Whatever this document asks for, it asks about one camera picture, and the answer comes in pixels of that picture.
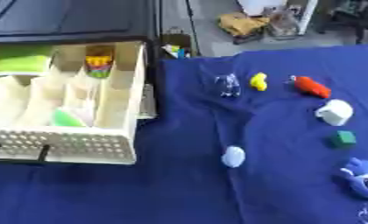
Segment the blue plush toy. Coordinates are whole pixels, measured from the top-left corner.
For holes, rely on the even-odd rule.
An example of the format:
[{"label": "blue plush toy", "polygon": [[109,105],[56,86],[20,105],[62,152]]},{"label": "blue plush toy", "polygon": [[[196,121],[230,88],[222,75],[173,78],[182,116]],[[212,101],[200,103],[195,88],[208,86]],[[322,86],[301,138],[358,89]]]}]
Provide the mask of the blue plush toy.
[{"label": "blue plush toy", "polygon": [[368,199],[368,160],[353,157],[341,168],[341,172],[343,177],[350,181],[351,188]]}]

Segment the cable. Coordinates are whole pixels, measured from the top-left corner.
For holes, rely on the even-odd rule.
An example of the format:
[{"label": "cable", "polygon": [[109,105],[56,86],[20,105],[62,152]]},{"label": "cable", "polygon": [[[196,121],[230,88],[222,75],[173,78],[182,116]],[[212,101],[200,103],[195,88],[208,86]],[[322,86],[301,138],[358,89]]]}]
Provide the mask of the cable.
[{"label": "cable", "polygon": [[189,16],[189,22],[191,23],[192,33],[194,34],[194,40],[195,40],[195,46],[196,46],[196,55],[197,56],[202,56],[201,48],[199,47],[198,35],[197,35],[196,29],[195,29],[194,11],[191,8],[191,3],[189,2],[189,0],[186,0],[186,4],[187,4],[187,13],[188,13],[188,16]]}]

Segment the dish rack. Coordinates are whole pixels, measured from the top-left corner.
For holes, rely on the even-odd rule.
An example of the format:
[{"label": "dish rack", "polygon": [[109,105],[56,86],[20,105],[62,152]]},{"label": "dish rack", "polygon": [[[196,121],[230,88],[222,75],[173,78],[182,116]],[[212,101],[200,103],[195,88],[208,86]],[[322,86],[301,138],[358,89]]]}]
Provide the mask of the dish rack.
[{"label": "dish rack", "polygon": [[145,86],[145,44],[116,42],[109,78],[97,82],[92,127],[50,126],[58,107],[81,105],[89,45],[57,45],[40,76],[0,78],[0,160],[132,165]]}]

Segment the chair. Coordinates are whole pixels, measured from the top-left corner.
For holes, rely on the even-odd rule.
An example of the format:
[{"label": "chair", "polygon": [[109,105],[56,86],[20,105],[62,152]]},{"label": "chair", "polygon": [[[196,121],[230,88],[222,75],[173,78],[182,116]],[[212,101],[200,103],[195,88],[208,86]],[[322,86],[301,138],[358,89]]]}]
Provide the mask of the chair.
[{"label": "chair", "polygon": [[324,17],[318,32],[325,33],[334,26],[349,26],[356,31],[356,44],[362,44],[364,31],[368,30],[368,1],[348,0],[339,2]]}]

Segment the yellow-green object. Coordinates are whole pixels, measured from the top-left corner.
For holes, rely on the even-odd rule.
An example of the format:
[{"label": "yellow-green object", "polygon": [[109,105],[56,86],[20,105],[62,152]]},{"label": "yellow-green object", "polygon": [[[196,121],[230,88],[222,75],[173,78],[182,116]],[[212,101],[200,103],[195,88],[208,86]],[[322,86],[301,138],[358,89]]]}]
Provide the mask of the yellow-green object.
[{"label": "yellow-green object", "polygon": [[267,82],[265,82],[265,78],[267,78],[267,75],[265,73],[257,73],[251,78],[250,84],[258,91],[266,91]]},{"label": "yellow-green object", "polygon": [[61,108],[57,108],[54,111],[52,125],[65,127],[87,127],[87,124],[78,116]]},{"label": "yellow-green object", "polygon": [[0,76],[41,75],[51,61],[52,47],[46,45],[0,46]]}]

